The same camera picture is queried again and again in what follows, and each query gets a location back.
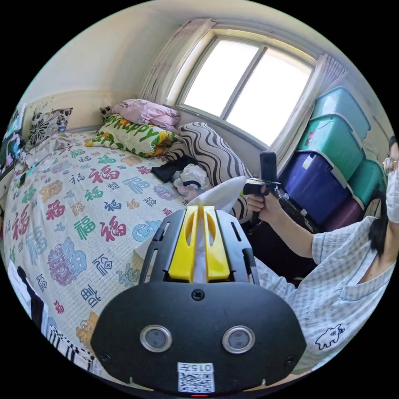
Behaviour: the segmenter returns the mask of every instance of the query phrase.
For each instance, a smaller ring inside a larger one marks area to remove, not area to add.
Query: quilted bedspread
[[[134,249],[186,206],[151,173],[165,159],[85,147],[94,135],[73,136],[20,189],[12,183],[3,230],[6,265],[11,259],[26,271],[49,324],[88,350],[102,309],[138,282],[143,261]]]

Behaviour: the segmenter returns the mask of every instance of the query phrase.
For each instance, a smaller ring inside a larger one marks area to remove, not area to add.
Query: hand
[[[261,192],[265,192],[266,186],[261,188]],[[252,212],[259,212],[259,219],[266,223],[275,222],[284,212],[278,199],[271,193],[264,197],[257,195],[249,195],[247,198],[248,209]]]

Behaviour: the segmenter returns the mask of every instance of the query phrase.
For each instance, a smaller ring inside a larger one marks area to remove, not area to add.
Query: window pane
[[[311,72],[300,61],[268,49],[227,122],[271,145],[290,117]]]
[[[200,69],[184,104],[220,116],[258,49],[221,40]]]

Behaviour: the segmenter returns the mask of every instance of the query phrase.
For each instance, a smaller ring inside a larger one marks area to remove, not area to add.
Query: sticker
[[[315,131],[309,133],[309,136],[308,136],[308,138],[306,139],[306,142],[305,142],[306,146],[310,145],[310,143],[312,142],[312,138],[313,138],[314,134],[315,134]]]
[[[208,394],[215,392],[212,363],[178,363],[178,391]]]
[[[309,168],[310,164],[312,163],[312,160],[313,160],[313,158],[312,158],[311,156],[308,156],[308,157],[304,160],[304,162],[303,162],[303,164],[302,164],[302,167],[303,167],[304,169]]]

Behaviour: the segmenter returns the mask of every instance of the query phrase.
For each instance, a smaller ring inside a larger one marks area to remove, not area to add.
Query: striped fabric
[[[252,177],[238,155],[206,123],[193,122],[180,127],[180,134],[185,143],[175,143],[168,155],[171,159],[179,158],[183,153],[196,159],[206,170],[212,186],[233,177]],[[232,214],[241,222],[251,217],[244,196],[240,196],[232,209]]]
[[[71,341],[52,325],[48,327],[47,339],[63,356],[76,366],[96,375],[99,374],[98,360],[87,350],[73,345]]]

